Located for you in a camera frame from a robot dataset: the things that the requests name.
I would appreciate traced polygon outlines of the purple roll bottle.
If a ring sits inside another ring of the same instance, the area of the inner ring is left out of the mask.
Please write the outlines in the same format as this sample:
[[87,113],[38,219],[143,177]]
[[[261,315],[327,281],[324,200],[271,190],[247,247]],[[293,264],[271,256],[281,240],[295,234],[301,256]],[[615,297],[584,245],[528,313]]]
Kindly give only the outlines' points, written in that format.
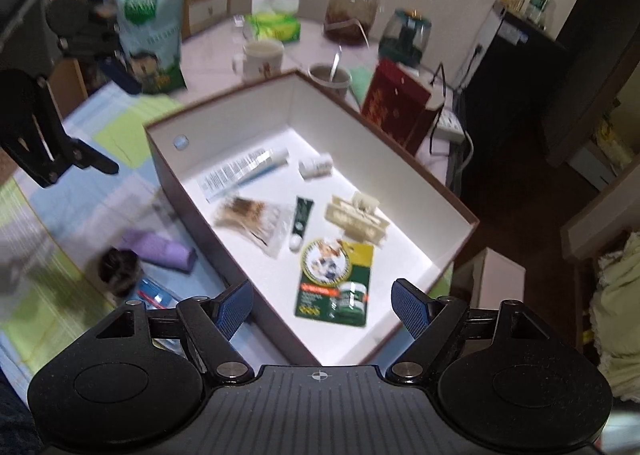
[[149,231],[126,230],[120,238],[118,248],[131,250],[144,262],[183,273],[191,273],[196,261],[193,247]]

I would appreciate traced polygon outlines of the purple velvet scrunchie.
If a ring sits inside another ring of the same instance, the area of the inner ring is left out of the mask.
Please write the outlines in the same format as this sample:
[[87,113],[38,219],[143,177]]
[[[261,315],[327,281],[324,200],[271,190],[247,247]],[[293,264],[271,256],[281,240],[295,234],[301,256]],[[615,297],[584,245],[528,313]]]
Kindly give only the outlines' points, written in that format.
[[143,275],[140,258],[130,249],[112,247],[100,259],[98,275],[112,295],[124,299],[134,291]]

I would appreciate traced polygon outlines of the green carded balm package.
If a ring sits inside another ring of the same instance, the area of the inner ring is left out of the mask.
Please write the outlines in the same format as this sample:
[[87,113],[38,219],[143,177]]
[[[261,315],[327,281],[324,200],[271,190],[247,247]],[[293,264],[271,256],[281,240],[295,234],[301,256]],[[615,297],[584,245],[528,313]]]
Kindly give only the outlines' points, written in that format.
[[318,238],[300,255],[295,315],[323,323],[364,327],[367,323],[374,247]]

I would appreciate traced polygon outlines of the cotton swab bag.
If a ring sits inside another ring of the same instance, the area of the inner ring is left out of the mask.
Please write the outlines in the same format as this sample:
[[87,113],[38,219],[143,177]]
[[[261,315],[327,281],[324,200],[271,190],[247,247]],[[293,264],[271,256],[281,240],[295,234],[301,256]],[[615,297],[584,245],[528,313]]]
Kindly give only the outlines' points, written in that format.
[[213,215],[213,226],[240,233],[277,258],[293,225],[294,208],[290,204],[232,195],[224,198]]

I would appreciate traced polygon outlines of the beige hair claw clip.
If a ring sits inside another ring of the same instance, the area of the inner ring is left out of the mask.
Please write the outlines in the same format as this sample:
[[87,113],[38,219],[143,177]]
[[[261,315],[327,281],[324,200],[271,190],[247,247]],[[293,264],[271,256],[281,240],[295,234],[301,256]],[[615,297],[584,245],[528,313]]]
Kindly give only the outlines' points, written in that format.
[[368,194],[356,192],[351,200],[333,195],[326,205],[324,219],[342,229],[346,235],[380,245],[390,222],[377,215],[376,210],[378,200]]

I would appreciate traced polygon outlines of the green ointment tube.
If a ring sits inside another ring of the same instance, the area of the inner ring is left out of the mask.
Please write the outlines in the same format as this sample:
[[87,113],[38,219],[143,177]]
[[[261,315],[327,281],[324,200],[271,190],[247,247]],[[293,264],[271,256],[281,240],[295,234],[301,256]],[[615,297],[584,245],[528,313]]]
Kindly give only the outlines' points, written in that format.
[[288,248],[290,248],[293,253],[296,253],[296,251],[302,247],[307,224],[313,207],[314,202],[311,199],[303,197],[298,197],[296,199],[292,232],[290,240],[288,241]]

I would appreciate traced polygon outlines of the white cream tube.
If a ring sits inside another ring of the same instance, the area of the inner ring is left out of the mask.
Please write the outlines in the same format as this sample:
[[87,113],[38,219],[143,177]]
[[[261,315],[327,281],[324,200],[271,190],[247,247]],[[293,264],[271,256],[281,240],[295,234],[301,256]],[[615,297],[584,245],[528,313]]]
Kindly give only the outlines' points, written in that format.
[[212,201],[255,176],[279,168],[288,162],[288,150],[258,148],[245,155],[228,159],[198,178],[205,199]]

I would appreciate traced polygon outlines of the small white bottle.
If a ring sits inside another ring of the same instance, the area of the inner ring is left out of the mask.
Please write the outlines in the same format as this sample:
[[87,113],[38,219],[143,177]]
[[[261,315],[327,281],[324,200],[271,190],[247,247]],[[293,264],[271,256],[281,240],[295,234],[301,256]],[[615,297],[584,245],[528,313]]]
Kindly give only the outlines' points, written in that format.
[[298,163],[298,171],[304,180],[329,175],[332,169],[333,159],[330,154],[308,157]]

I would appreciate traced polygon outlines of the white mug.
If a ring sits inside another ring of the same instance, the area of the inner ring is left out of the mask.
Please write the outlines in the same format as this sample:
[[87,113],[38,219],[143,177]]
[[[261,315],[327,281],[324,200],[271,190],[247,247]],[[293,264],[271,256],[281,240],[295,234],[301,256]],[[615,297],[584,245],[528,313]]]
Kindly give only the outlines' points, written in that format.
[[247,41],[232,58],[232,70],[245,82],[269,79],[281,74],[284,45],[279,40]]

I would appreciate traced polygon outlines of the brown cardboard box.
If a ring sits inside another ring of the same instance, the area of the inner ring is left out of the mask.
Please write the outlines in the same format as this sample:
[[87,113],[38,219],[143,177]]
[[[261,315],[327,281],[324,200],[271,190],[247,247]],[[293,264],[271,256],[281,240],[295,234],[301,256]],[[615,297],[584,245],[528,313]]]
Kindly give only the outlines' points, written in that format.
[[[290,72],[201,100],[146,129],[160,186],[201,252],[227,284],[250,281],[258,327],[295,364],[354,365],[370,360],[396,333],[390,305],[396,279],[429,290],[477,228],[477,217],[408,152],[304,74]],[[390,222],[375,247],[367,323],[335,325],[295,315],[300,255],[270,258],[240,233],[213,226],[218,201],[198,178],[254,149],[288,150],[288,162],[241,185],[236,195],[294,206],[314,202],[305,237],[341,239],[324,219],[332,196],[356,192],[378,200]],[[329,175],[304,180],[298,163],[330,154]]]

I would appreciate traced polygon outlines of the green tissue pack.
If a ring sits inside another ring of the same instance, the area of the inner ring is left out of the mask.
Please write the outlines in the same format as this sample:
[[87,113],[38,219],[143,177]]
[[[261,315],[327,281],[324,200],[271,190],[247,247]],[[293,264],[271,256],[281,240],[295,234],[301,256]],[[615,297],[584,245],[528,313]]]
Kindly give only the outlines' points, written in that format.
[[284,44],[300,38],[299,0],[252,0],[250,14],[244,17],[249,38],[278,40]]

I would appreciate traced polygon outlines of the white power strip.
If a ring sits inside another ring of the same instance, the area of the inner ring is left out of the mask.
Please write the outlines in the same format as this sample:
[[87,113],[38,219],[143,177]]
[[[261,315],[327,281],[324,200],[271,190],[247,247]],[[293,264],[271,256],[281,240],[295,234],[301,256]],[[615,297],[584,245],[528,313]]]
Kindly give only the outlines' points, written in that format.
[[461,144],[465,141],[465,134],[462,124],[457,116],[450,109],[444,108],[433,128],[434,137],[437,140],[448,141],[454,144]]

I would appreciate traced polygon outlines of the glass jar white lid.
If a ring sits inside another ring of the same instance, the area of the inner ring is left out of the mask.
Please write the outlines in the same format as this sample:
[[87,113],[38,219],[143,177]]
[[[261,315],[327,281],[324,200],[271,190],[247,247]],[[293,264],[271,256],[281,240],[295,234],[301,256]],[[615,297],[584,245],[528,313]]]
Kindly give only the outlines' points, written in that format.
[[328,0],[324,36],[339,45],[368,46],[378,4],[378,0]]

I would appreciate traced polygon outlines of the green humidifier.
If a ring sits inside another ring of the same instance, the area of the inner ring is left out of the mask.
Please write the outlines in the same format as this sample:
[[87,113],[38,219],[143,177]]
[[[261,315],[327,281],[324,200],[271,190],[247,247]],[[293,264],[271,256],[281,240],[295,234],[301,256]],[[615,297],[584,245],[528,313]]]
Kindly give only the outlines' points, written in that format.
[[396,8],[378,44],[378,58],[418,68],[431,30],[431,21],[417,11]]

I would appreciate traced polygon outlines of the water bottle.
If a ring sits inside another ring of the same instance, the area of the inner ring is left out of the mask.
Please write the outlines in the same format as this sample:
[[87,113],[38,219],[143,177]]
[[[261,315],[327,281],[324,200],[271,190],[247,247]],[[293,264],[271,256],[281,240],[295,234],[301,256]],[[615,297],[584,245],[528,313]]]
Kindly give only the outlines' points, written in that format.
[[529,0],[525,18],[540,29],[546,28],[547,10],[551,0]]

